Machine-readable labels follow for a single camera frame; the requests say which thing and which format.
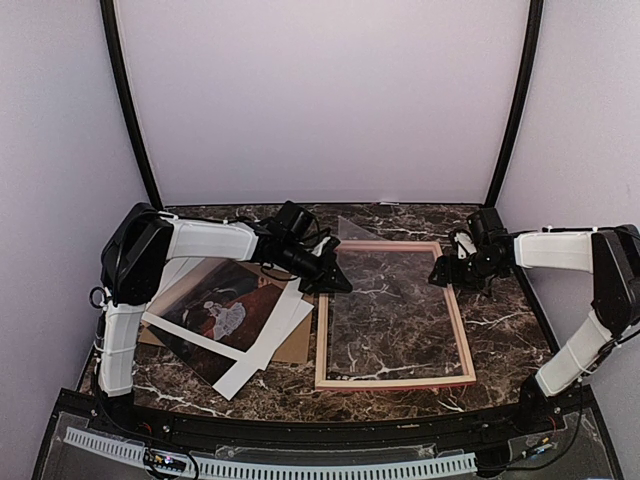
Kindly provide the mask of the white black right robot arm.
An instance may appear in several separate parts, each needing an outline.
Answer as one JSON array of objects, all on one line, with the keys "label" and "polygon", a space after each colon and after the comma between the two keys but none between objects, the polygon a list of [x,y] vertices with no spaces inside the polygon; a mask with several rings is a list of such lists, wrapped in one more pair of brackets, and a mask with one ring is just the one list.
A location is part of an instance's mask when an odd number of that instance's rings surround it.
[{"label": "white black right robot arm", "polygon": [[552,324],[562,345],[520,387],[510,424],[521,434],[534,432],[558,398],[639,333],[639,230],[632,224],[511,232],[495,208],[484,207],[449,241],[430,284],[487,293],[498,278],[532,273],[551,283],[538,293],[546,312],[573,315],[567,327]]}]

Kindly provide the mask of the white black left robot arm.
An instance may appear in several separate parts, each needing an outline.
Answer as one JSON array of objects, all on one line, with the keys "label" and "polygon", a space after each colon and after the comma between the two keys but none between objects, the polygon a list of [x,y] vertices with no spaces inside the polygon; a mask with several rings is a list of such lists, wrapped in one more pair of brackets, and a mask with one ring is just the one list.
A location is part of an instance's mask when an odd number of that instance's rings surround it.
[{"label": "white black left robot arm", "polygon": [[169,262],[219,258],[275,266],[292,275],[300,294],[351,292],[337,263],[339,239],[329,230],[308,235],[315,222],[291,201],[260,221],[191,219],[135,204],[101,253],[105,330],[97,384],[111,397],[103,405],[103,421],[120,436],[141,427],[140,412],[119,397],[133,390],[138,328]]}]

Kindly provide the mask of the light wooden picture frame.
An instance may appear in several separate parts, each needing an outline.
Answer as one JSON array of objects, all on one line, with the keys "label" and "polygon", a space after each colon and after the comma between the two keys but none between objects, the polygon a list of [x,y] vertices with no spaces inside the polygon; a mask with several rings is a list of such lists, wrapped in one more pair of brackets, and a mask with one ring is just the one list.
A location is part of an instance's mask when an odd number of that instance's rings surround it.
[{"label": "light wooden picture frame", "polygon": [[[391,248],[395,241],[383,241],[381,247],[384,250]],[[453,288],[442,287],[447,292],[449,302],[449,312],[454,323],[454,333],[460,353],[461,363],[464,370],[461,376],[450,376],[444,378],[426,379],[405,379],[391,381],[339,381],[330,380],[326,376],[327,367],[327,339],[328,320],[330,312],[330,302],[336,295],[322,295],[318,302],[317,312],[317,342],[316,342],[316,362],[315,362],[315,386],[319,390],[334,391],[384,391],[384,390],[415,390],[429,388],[444,388],[450,386],[470,385],[476,381],[476,372],[473,365],[472,355],[467,340],[465,327],[461,319],[460,310]]]}]

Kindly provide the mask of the clear acrylic sheet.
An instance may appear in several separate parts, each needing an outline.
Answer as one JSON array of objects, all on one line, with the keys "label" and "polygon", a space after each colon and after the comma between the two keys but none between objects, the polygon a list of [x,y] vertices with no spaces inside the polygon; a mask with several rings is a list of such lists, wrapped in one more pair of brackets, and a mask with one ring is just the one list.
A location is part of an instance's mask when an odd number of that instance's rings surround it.
[{"label": "clear acrylic sheet", "polygon": [[330,302],[326,376],[339,381],[417,380],[464,373],[447,292],[429,283],[436,242],[383,238],[340,218],[338,264],[349,294]]}]

